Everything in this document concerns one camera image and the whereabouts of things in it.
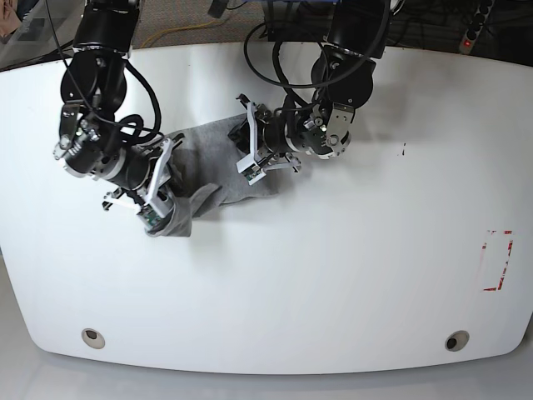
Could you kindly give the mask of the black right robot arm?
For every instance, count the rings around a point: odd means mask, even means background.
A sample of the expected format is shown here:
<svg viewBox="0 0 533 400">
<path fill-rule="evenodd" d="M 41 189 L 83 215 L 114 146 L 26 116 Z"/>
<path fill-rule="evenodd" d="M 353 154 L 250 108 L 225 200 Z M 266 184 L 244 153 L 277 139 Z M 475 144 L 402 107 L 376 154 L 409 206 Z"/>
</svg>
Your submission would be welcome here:
<svg viewBox="0 0 533 400">
<path fill-rule="evenodd" d="M 162 134 L 157 96 L 129 60 L 140 11 L 138 1 L 85 3 L 61 82 L 63 106 L 53 156 L 74 177 L 114 184 L 103 209 L 132 208 L 153 231 L 163 228 L 177 210 L 182 184 L 171 158 L 184 136 Z M 115 117 L 127 95 L 128 73 L 148 94 L 152 127 L 139 114 Z"/>
</svg>

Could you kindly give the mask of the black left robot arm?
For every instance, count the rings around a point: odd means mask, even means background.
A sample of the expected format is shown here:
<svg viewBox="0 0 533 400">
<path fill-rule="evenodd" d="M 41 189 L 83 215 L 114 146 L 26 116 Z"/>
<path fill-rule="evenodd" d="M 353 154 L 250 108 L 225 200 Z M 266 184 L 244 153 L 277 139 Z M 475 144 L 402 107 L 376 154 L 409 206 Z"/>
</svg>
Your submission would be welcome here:
<svg viewBox="0 0 533 400">
<path fill-rule="evenodd" d="M 299 171 L 298 153 L 330 159 L 346 151 L 356 112 L 372 95 L 376 62 L 397 8 L 393 1 L 263 2 L 264 21 L 254 29 L 273 43 L 276 76 L 252 72 L 282 88 L 285 97 L 273 110 L 244 94 L 237 97 L 247 116 L 228 137 L 244 154 L 237 171 L 248 184 L 270 171 Z M 281 66 L 282 46 L 298 39 L 320 49 L 308 84 L 290 82 Z"/>
</svg>

